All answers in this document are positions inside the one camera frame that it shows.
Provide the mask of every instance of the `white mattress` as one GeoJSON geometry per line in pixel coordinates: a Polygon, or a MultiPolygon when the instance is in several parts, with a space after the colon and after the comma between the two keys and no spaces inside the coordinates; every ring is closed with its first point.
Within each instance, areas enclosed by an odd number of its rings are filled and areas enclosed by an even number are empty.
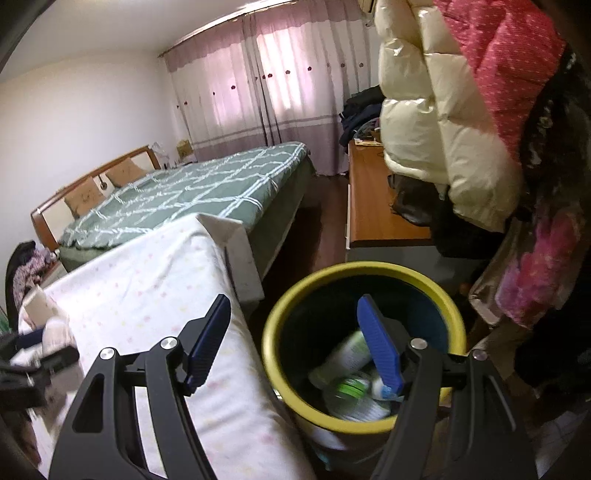
{"type": "MultiPolygon", "coordinates": [[[[224,231],[224,225],[201,219],[210,232],[224,231]]],[[[239,237],[245,239],[240,228],[239,237]]],[[[101,255],[46,292],[70,315],[85,372],[102,348],[111,346],[123,355],[147,350],[202,317],[219,293],[227,295],[232,303],[228,332],[207,382],[186,399],[207,457],[220,480],[313,479],[294,426],[264,374],[216,239],[217,244],[196,216],[188,216],[101,255]]],[[[239,257],[252,262],[252,254],[239,257]]],[[[249,283],[244,272],[233,269],[234,281],[242,284],[238,291],[249,283]]],[[[164,476],[145,389],[137,393],[148,467],[164,476]]],[[[34,427],[40,470],[47,474],[53,441],[39,418],[34,427]]]]}

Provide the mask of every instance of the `wooden dresser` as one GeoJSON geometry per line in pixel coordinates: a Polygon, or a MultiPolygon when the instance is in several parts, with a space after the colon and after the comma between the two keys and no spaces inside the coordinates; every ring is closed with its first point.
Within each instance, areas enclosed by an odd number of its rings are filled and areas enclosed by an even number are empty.
{"type": "Polygon", "coordinates": [[[396,192],[388,185],[390,170],[382,147],[349,144],[347,261],[374,260],[419,271],[455,292],[479,261],[443,258],[428,227],[418,227],[392,213],[396,192]]]}
{"type": "Polygon", "coordinates": [[[415,226],[392,213],[396,193],[382,147],[349,145],[349,247],[432,245],[428,227],[415,226]]]}

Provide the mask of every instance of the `wooden floor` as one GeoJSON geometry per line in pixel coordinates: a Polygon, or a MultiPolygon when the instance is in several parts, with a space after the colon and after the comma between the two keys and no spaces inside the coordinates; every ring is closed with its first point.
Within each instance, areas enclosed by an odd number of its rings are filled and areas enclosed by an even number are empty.
{"type": "MultiPolygon", "coordinates": [[[[345,261],[347,184],[343,176],[315,177],[310,182],[285,243],[262,283],[265,299],[248,321],[259,353],[267,316],[281,295],[312,272],[345,261]]],[[[327,472],[318,457],[310,449],[306,451],[318,480],[348,479],[342,473],[327,472]]]]}

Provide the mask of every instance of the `curtain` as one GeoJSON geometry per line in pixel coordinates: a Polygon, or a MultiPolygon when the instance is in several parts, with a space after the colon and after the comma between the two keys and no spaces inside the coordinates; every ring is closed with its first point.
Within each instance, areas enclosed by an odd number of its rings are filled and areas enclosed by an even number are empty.
{"type": "Polygon", "coordinates": [[[206,30],[165,59],[200,161],[297,140],[334,175],[348,169],[339,112],[378,83],[378,51],[356,0],[299,0],[206,30]]]}

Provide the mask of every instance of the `pillow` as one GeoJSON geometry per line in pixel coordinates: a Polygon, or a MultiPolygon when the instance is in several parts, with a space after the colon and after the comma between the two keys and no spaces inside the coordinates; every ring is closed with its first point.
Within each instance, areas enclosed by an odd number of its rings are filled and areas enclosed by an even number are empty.
{"type": "Polygon", "coordinates": [[[104,199],[105,196],[100,192],[98,186],[96,186],[95,181],[92,180],[91,177],[88,177],[64,197],[66,205],[72,211],[74,218],[87,214],[104,199]]]}
{"type": "Polygon", "coordinates": [[[131,158],[126,158],[123,162],[118,163],[114,167],[107,170],[107,178],[116,187],[122,187],[136,181],[146,175],[148,172],[139,168],[131,161],[131,158]]]}

